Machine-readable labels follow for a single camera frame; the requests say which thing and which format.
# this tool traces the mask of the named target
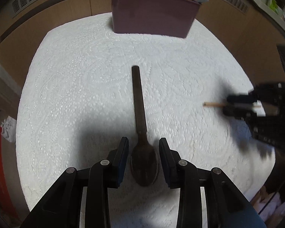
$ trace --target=wooden spoon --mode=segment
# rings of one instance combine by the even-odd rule
[[[140,186],[146,187],[155,182],[158,164],[154,148],[147,140],[147,125],[139,66],[132,67],[132,82],[138,142],[131,154],[131,172],[135,181]]]

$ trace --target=spoon handle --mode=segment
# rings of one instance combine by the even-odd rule
[[[143,91],[140,80],[139,66],[132,67],[132,83],[133,83],[133,96],[134,96],[134,109],[135,109],[135,121],[136,132],[140,137],[147,136],[147,125],[145,116],[145,107],[143,104]]]

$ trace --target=green object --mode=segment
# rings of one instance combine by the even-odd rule
[[[274,11],[276,14],[278,14],[278,10],[277,10],[278,5],[277,5],[276,0],[268,0],[267,6],[268,6],[272,11]]]

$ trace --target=metal screw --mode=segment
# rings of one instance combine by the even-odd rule
[[[100,162],[101,165],[108,165],[109,163],[110,163],[110,161],[107,159],[104,159]]]
[[[66,172],[67,172],[68,174],[72,174],[74,171],[75,171],[75,168],[74,168],[74,167],[69,167],[69,168],[66,169]]]
[[[220,168],[215,167],[215,168],[213,168],[213,172],[214,172],[215,174],[221,174],[221,173],[222,173],[222,170],[221,170]]]
[[[187,162],[186,160],[181,159],[181,160],[178,162],[178,164],[181,165],[181,166],[185,166],[185,165],[188,164],[188,162]]]

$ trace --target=white towel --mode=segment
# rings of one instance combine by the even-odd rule
[[[257,202],[253,205],[254,209],[259,212],[265,206],[265,204],[269,201],[269,199],[273,196],[274,193],[269,194],[264,200],[261,201],[261,197],[257,200]],[[265,222],[275,211],[275,209],[281,205],[280,194],[277,193],[271,202],[267,205],[267,207],[260,214],[260,217]]]
[[[266,223],[267,228],[275,228],[285,216],[285,202],[279,206]]]
[[[122,136],[128,137],[131,152],[137,143],[134,64],[140,67],[148,142],[158,147],[165,137],[196,167],[220,167],[250,200],[274,166],[274,151],[249,139],[245,122],[202,106],[253,88],[241,66],[197,20],[187,38],[179,39],[115,34],[107,26],[111,16],[90,16],[53,29],[32,60],[16,139],[29,209],[67,167],[93,166],[116,149]],[[143,188],[128,161],[120,188],[109,189],[108,196],[112,227],[176,227],[180,193],[168,188],[162,170],[152,186]],[[206,205],[202,212],[207,227]]]
[[[1,135],[9,142],[16,142],[16,120],[8,116],[1,124]]]

